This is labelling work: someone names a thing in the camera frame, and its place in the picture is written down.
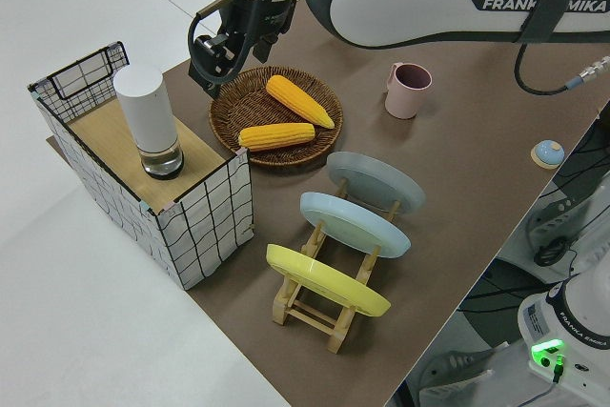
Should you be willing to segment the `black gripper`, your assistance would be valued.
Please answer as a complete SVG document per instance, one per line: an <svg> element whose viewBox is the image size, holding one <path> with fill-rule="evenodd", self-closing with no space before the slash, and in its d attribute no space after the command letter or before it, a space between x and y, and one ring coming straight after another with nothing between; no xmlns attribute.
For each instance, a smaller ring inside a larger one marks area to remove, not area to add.
<svg viewBox="0 0 610 407"><path fill-rule="evenodd" d="M252 18L255 19L251 37L255 44L253 56L258 61L267 61L278 41L278 33L294 9L295 0L259 4L255 0L233 0L219 11L221 26L218 31L221 34L216 37L199 35L194 40L190 78L211 98L217 98L222 86L235 80L241 71L235 64Z"/></svg>

